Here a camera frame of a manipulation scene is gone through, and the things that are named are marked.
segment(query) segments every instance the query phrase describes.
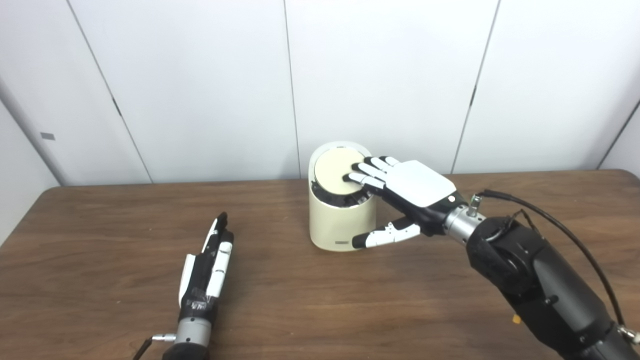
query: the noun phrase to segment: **brown wooden tabletop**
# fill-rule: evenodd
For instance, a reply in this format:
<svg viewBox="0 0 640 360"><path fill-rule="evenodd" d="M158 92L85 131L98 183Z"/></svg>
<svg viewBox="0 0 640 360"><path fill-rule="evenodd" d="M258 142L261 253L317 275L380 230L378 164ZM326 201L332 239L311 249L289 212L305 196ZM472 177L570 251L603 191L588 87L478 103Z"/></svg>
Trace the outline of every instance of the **brown wooden tabletop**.
<svg viewBox="0 0 640 360"><path fill-rule="evenodd" d="M467 198L491 188L564 222L591 249L640 328L640 182L594 170L449 176ZM229 213L234 253L212 334L220 359L558 359L446 237L348 253L308 236L305 180L54 188L0 248L0 359L130 359L175 331L184 256ZM378 222L399 215L378 204ZM486 216L518 210L485 200ZM536 225L594 290L559 231ZM159 359L154 343L143 359Z"/></svg>

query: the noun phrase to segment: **white robotic hand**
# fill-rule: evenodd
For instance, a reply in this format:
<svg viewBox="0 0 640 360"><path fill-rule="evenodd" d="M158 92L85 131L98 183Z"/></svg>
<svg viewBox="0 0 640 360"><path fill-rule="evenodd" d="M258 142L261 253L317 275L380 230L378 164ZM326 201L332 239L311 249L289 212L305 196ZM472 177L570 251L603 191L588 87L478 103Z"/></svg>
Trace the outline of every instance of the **white robotic hand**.
<svg viewBox="0 0 640 360"><path fill-rule="evenodd" d="M345 181L360 183L366 190L402 212L405 217L353 238L353 247L373 247L403 241L420 233L445 234L447 215L466 205L456 186L419 161L401 163L394 158L366 158L356 163Z"/></svg>

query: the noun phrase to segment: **white wall panel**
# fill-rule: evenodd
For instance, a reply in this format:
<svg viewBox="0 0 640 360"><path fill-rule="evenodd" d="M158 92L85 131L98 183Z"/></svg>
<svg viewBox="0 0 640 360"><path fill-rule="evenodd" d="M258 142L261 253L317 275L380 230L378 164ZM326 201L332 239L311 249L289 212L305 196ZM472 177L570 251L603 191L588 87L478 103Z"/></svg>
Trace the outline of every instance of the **white wall panel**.
<svg viewBox="0 0 640 360"><path fill-rule="evenodd" d="M57 185L58 182L0 102L0 244L40 194Z"/></svg>
<svg viewBox="0 0 640 360"><path fill-rule="evenodd" d="M449 173L497 2L286 5L302 167L352 140Z"/></svg>
<svg viewBox="0 0 640 360"><path fill-rule="evenodd" d="M621 168L640 177L640 110L629 120L600 168Z"/></svg>
<svg viewBox="0 0 640 360"><path fill-rule="evenodd" d="M0 99L61 181L149 182L64 0L1 1L0 52ZM55 141L40 138L41 132L53 133Z"/></svg>
<svg viewBox="0 0 640 360"><path fill-rule="evenodd" d="M640 2L503 1L454 172L595 168L640 98Z"/></svg>
<svg viewBox="0 0 640 360"><path fill-rule="evenodd" d="M282 0L71 0L156 182L298 177Z"/></svg>

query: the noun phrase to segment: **robotic arm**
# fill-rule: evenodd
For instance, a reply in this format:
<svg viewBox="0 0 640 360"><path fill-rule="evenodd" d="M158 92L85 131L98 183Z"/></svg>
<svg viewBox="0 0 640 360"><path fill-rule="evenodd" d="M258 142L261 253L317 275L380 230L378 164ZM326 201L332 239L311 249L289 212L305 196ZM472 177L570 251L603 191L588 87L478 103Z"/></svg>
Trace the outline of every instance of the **robotic arm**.
<svg viewBox="0 0 640 360"><path fill-rule="evenodd" d="M354 248L420 233L449 235L465 247L471 267L498 288L534 336L562 358L640 360L631 347L640 342L638 333L624 327L620 314L619 323L611 319L600 298L531 222L526 227L516 215L483 216L477 212L481 197L467 203L450 180L415 160L366 158L353 170L345 181L362 184L405 214L355 236Z"/></svg>
<svg viewBox="0 0 640 360"><path fill-rule="evenodd" d="M133 357L139 360L152 341L172 342L163 360L208 360L211 327L216 321L218 298L225 281L234 235L227 230L227 213L218 216L207 234L202 250L184 261L175 334L153 335Z"/></svg>

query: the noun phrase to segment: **beige lid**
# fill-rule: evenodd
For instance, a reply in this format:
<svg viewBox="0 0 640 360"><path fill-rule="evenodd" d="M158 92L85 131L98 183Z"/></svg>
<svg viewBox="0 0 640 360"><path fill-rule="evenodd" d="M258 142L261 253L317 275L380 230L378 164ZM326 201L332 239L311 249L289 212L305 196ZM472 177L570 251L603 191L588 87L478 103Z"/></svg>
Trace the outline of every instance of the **beige lid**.
<svg viewBox="0 0 640 360"><path fill-rule="evenodd" d="M316 161L316 181L326 191L336 195L347 195L362 189L362 185L347 183L342 177L352 172L352 164L361 163L364 155L349 147L334 147L322 153Z"/></svg>

